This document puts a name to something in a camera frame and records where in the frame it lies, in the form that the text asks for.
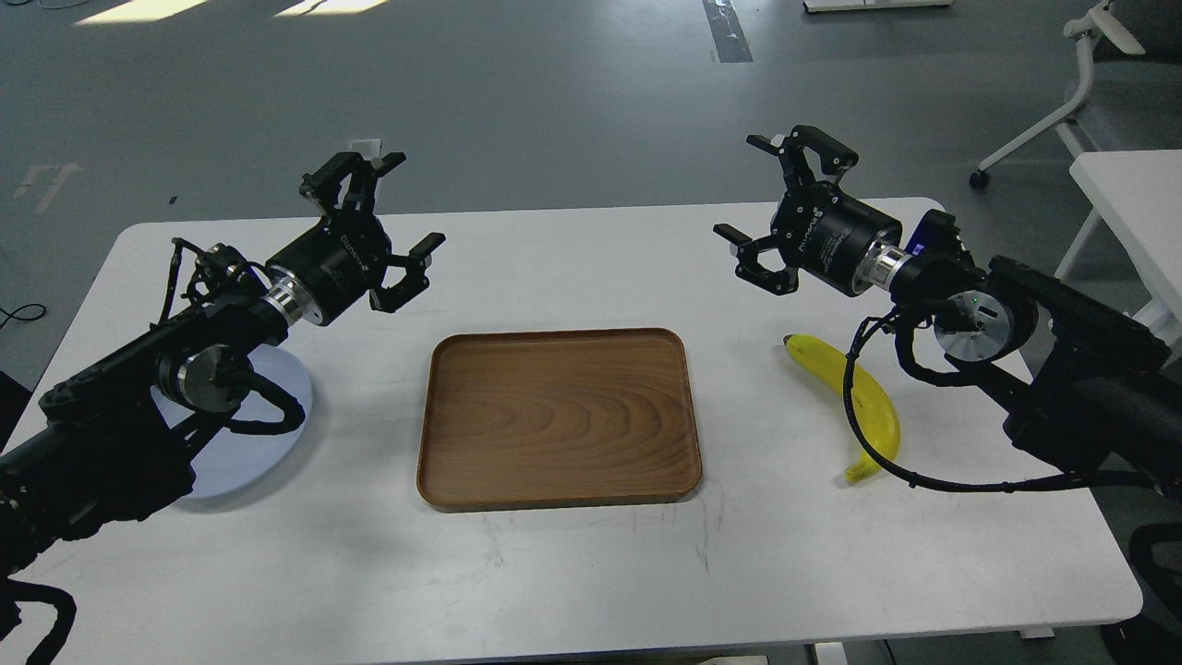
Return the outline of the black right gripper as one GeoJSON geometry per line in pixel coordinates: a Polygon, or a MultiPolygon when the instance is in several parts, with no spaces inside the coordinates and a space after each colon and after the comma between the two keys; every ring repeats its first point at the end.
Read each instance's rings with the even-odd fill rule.
{"type": "Polygon", "coordinates": [[[730,245],[735,276],[777,296],[798,291],[797,269],[845,296],[868,291],[862,265],[873,245],[900,245],[902,224],[842,193],[840,180],[860,155],[812,126],[795,126],[774,138],[751,133],[746,143],[777,157],[786,193],[772,219],[771,236],[751,237],[730,224],[713,224],[713,233],[730,245]],[[760,257],[777,250],[786,266],[771,270],[760,257]]]}

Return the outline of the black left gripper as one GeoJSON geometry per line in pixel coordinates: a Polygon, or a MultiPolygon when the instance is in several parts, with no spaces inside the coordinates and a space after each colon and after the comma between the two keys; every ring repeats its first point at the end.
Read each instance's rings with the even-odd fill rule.
{"type": "Polygon", "coordinates": [[[447,236],[431,232],[405,254],[392,254],[375,214],[379,181],[405,159],[402,151],[375,159],[340,151],[301,176],[299,195],[322,213],[320,223],[266,261],[271,278],[298,286],[301,319],[326,327],[366,292],[372,309],[392,314],[428,289],[431,252],[447,236]],[[404,270],[398,283],[381,286],[387,268],[404,270]]]}

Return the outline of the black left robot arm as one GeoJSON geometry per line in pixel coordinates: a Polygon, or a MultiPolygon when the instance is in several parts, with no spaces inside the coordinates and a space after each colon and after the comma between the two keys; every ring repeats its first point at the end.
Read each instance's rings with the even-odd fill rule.
{"type": "Polygon", "coordinates": [[[392,314],[427,289],[444,235],[397,254],[374,211],[381,178],[404,161],[400,151],[336,154],[299,187],[320,208],[313,227],[262,266],[233,246],[196,252],[188,308],[162,308],[143,335],[43,395],[46,428],[4,454],[5,575],[58,540],[142,521],[186,496],[193,459],[221,430],[277,435],[303,424],[299,400],[249,357],[301,320],[325,327],[361,298],[392,314]]]}

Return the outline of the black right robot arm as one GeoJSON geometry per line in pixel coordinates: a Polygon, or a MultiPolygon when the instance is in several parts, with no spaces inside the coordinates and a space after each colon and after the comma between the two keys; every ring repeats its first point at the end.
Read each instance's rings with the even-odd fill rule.
{"type": "Polygon", "coordinates": [[[1056,475],[968,484],[931,478],[882,454],[871,458],[909,485],[943,493],[1050,493],[1139,487],[1177,500],[1178,384],[1164,374],[1169,345],[1144,324],[1009,257],[979,268],[953,215],[930,210],[911,239],[898,219],[840,188],[858,154],[819,128],[747,136],[777,157],[785,182],[767,236],[730,224],[736,276],[777,296],[806,272],[844,296],[886,291],[892,307],[869,317],[838,365],[838,390],[860,446],[852,405],[862,347],[886,330],[900,369],[937,387],[978,387],[1005,409],[1009,443],[1056,475]]]}

